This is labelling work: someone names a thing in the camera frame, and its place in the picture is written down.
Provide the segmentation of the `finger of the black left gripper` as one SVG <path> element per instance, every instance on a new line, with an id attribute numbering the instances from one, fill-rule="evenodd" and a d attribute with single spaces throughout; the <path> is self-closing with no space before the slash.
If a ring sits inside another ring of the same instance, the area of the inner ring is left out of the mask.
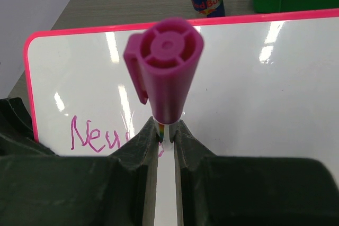
<path id="1" fill-rule="evenodd" d="M 34 140 L 32 119 L 22 99 L 1 99 L 1 156 L 54 154 Z"/>

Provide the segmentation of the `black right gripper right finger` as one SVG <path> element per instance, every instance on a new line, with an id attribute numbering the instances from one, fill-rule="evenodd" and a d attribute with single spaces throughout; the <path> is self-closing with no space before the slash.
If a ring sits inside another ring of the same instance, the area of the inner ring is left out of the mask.
<path id="1" fill-rule="evenodd" d="M 338 186 L 318 160 L 218 156 L 180 121 L 179 225 L 338 225 Z"/>

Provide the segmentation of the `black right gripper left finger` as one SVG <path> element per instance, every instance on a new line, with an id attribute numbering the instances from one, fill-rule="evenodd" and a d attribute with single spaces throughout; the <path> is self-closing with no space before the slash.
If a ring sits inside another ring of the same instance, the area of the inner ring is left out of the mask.
<path id="1" fill-rule="evenodd" d="M 1 122 L 1 225 L 154 225 L 153 120 L 104 157 L 66 157 Z"/>

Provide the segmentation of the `purple capped marker pen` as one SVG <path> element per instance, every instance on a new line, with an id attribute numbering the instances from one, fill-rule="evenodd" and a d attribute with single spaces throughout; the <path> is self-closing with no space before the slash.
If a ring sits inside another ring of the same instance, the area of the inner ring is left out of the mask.
<path id="1" fill-rule="evenodd" d="M 123 58 L 142 104 L 149 103 L 158 136 L 175 136 L 184 104 L 202 55 L 202 35 L 179 17 L 164 19 L 132 34 Z"/>

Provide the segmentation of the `pink framed whiteboard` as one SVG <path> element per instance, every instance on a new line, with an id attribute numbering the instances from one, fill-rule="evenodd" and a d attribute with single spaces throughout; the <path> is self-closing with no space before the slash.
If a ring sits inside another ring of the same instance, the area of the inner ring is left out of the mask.
<path id="1" fill-rule="evenodd" d="M 181 118 L 218 156 L 309 158 L 338 186 L 338 12 L 188 21 L 203 37 Z M 109 156 L 153 120 L 123 58 L 155 23 L 37 32 L 25 45 L 34 138 Z M 154 225 L 179 225 L 175 144 L 158 136 Z"/>

